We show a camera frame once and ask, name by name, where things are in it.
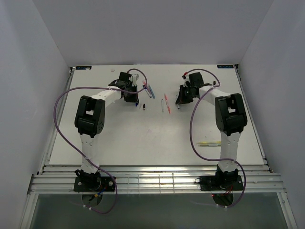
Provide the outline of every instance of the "black mounting plate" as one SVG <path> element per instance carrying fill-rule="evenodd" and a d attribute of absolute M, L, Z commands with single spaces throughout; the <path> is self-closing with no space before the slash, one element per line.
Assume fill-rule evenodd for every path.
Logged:
<path fill-rule="evenodd" d="M 98 192 L 101 188 L 104 188 L 105 190 L 103 192 L 114 192 L 115 191 L 115 185 L 113 183 L 113 180 L 110 177 L 101 177 L 101 186 L 97 190 L 91 190 L 86 187 L 84 183 L 81 182 L 79 177 L 75 178 L 74 182 L 74 192 Z"/>
<path fill-rule="evenodd" d="M 196 184 L 200 184 L 201 191 L 224 191 L 228 188 L 223 187 L 222 189 L 217 183 L 215 176 L 200 176 L 198 179 L 199 182 L 196 182 Z M 244 186 L 241 176 L 238 176 L 237 181 L 231 185 L 233 186 L 232 191 L 242 191 Z"/>

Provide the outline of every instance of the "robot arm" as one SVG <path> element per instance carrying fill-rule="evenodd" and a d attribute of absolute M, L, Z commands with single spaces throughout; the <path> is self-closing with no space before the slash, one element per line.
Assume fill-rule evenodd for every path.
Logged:
<path fill-rule="evenodd" d="M 193 98 L 200 98 L 213 87 L 211 84 L 203 82 L 200 73 L 193 73 L 183 78 L 184 84 L 180 85 L 176 104 L 191 103 Z M 215 88 L 203 99 L 215 106 L 216 125 L 221 132 L 222 142 L 220 158 L 236 160 L 239 137 L 247 125 L 242 96 L 228 94 Z M 238 170 L 235 162 L 220 161 L 218 163 L 216 180 L 219 185 L 230 185 L 236 182 L 237 178 Z"/>
<path fill-rule="evenodd" d="M 80 99 L 74 124 L 81 137 L 82 152 L 97 166 L 100 164 L 97 160 L 95 144 L 97 135 L 104 128 L 105 108 L 121 98 L 124 98 L 126 102 L 139 102 L 137 94 L 124 93 L 113 89 L 136 92 L 138 78 L 138 74 L 131 75 L 121 72 L 119 79 L 109 84 L 110 90 L 102 91 L 93 96 L 84 95 Z M 83 158 L 81 171 L 94 174 L 97 172 L 97 168 Z"/>

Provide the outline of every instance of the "sticker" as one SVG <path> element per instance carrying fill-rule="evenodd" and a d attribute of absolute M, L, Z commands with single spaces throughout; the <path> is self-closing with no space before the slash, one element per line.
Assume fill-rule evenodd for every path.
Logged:
<path fill-rule="evenodd" d="M 234 68 L 234 67 L 231 64 L 229 64 L 229 65 L 218 64 L 217 68 Z"/>
<path fill-rule="evenodd" d="M 92 66 L 76 66 L 75 70 L 90 70 Z"/>

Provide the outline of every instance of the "gray wall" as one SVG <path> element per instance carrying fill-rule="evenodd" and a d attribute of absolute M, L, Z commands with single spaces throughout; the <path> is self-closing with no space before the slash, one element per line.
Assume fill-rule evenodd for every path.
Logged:
<path fill-rule="evenodd" d="M 31 0 L 0 0 L 0 228 L 15 229 L 69 69 Z"/>
<path fill-rule="evenodd" d="M 240 64 L 240 75 L 272 169 L 282 174 L 305 228 L 305 2 L 275 0 Z"/>
<path fill-rule="evenodd" d="M 33 0 L 69 66 L 239 63 L 273 0 Z"/>

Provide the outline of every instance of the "white tabletop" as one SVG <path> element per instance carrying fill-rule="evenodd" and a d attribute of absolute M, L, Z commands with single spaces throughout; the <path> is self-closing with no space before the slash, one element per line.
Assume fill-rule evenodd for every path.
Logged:
<path fill-rule="evenodd" d="M 189 166 L 211 165 L 193 152 L 189 140 L 189 122 L 197 99 L 191 104 L 175 107 L 181 76 L 188 70 L 204 68 L 213 72 L 220 80 L 222 90 L 242 94 L 234 69 L 218 69 L 216 65 L 114 65 L 92 66 L 91 70 L 75 70 L 70 88 L 79 86 L 107 85 L 118 78 L 120 72 L 130 68 L 142 70 L 151 85 L 156 99 L 149 98 L 145 91 L 139 94 L 140 103 L 146 110 L 126 103 L 123 99 L 106 108 L 105 126 L 98 136 L 100 165 L 106 166 Z M 205 83 L 212 83 L 213 77 L 201 72 Z M 138 90 L 142 86 L 140 75 Z M 81 149 L 81 140 L 74 126 L 78 102 L 82 95 L 94 95 L 99 90 L 76 90 L 69 93 L 64 107 L 60 129 L 64 135 Z M 166 93 L 171 114 L 161 99 Z M 262 165 L 262 155 L 254 133 L 248 111 L 248 124 L 244 128 L 238 145 L 237 161 L 243 165 Z M 215 108 L 206 101 L 198 106 L 193 121 L 193 140 L 220 141 L 216 127 Z M 197 147 L 204 157 L 219 158 L 220 147 Z M 50 165 L 81 165 L 81 155 L 70 147 L 60 135 L 56 136 Z"/>

